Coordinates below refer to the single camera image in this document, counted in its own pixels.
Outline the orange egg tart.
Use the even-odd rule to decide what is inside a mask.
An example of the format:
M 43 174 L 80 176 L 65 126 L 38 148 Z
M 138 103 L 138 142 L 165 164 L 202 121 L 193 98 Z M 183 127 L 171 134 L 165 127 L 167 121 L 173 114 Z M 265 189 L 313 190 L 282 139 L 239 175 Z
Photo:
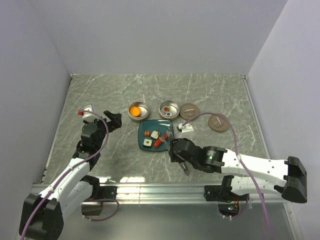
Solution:
M 141 109 L 138 106 L 133 106 L 129 109 L 129 113 L 132 117 L 139 117 L 141 115 Z

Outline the red sausage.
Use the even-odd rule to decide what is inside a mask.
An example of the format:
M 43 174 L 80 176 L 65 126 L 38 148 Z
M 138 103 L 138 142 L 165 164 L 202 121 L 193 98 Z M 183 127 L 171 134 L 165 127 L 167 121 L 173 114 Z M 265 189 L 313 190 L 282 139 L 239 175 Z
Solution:
M 155 149 L 158 149 L 164 143 L 164 141 L 167 141 L 168 139 L 169 139 L 169 137 L 167 134 L 165 134 L 163 136 L 159 136 L 158 139 L 155 141 L 153 147 Z

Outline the sushi roll yellow centre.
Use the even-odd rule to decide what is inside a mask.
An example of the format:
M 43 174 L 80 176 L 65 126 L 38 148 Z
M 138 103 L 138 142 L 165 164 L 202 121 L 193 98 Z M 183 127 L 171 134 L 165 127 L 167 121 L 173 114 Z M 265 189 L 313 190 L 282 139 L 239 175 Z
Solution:
M 159 132 L 156 130 L 152 131 L 152 133 L 150 134 L 150 137 L 154 140 L 157 140 L 159 138 Z

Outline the sushi roll green centre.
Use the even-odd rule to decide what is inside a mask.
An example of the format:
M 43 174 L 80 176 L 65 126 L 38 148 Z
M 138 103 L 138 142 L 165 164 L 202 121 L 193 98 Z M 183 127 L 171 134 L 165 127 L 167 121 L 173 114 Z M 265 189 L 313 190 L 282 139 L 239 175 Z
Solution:
M 153 140 L 152 139 L 148 139 L 148 138 L 145 138 L 143 140 L 143 147 L 144 148 L 151 148 L 153 146 Z

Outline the small burger toy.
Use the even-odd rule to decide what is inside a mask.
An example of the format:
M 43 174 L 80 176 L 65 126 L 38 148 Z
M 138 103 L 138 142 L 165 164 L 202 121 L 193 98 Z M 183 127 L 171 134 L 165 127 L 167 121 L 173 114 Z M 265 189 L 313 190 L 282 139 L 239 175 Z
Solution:
M 163 111 L 164 112 L 170 112 L 171 111 L 171 108 L 169 107 L 169 106 L 165 106 L 164 108 L 163 108 Z

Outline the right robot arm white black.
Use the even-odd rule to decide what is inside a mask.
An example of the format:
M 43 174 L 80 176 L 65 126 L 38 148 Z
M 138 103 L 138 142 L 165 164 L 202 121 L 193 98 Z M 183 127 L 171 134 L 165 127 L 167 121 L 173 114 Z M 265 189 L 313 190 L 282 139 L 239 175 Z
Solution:
M 308 200 L 307 170 L 294 156 L 273 160 L 242 154 L 238 159 L 230 149 L 201 148 L 187 138 L 171 140 L 168 154 L 171 162 L 183 167 L 191 165 L 205 173 L 224 175 L 220 185 L 205 185 L 204 198 L 208 202 L 244 201 L 254 193 L 275 194 L 300 204 Z

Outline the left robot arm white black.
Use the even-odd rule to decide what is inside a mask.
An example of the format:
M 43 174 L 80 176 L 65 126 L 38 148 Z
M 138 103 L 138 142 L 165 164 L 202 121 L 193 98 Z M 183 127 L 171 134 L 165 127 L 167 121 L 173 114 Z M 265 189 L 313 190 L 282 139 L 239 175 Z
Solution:
M 87 106 L 78 111 L 83 127 L 80 141 L 70 162 L 47 188 L 38 194 L 29 194 L 23 202 L 19 225 L 22 240 L 57 240 L 65 220 L 83 202 L 120 204 L 116 199 L 116 187 L 103 187 L 97 177 L 89 172 L 97 164 L 106 146 L 109 134 L 122 126 L 121 113 L 104 111 L 105 118 Z

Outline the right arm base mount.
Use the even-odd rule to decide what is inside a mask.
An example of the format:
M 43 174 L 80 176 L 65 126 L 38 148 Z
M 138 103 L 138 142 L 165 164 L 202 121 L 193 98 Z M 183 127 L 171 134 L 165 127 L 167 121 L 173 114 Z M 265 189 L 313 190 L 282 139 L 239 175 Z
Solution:
M 236 177 L 233 175 L 226 175 L 222 179 L 221 185 L 205 185 L 203 197 L 207 202 L 218 202 L 218 211 L 222 218 L 238 217 L 243 210 L 246 209 L 250 200 L 249 194 L 236 194 L 232 190 L 232 181 Z

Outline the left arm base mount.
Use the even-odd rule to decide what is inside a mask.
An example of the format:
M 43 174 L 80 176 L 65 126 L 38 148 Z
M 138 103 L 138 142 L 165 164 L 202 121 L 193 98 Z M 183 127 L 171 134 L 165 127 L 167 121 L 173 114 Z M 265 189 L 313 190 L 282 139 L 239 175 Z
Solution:
M 86 175 L 81 179 L 83 182 L 89 183 L 92 186 L 92 194 L 85 202 L 99 202 L 91 211 L 82 213 L 82 217 L 92 222 L 102 222 L 112 218 L 119 210 L 120 203 L 116 200 L 117 187 L 113 185 L 101 186 L 98 178 Z M 99 216 L 103 210 L 103 203 L 116 203 L 115 211 L 108 217 L 101 219 L 93 219 L 90 216 Z

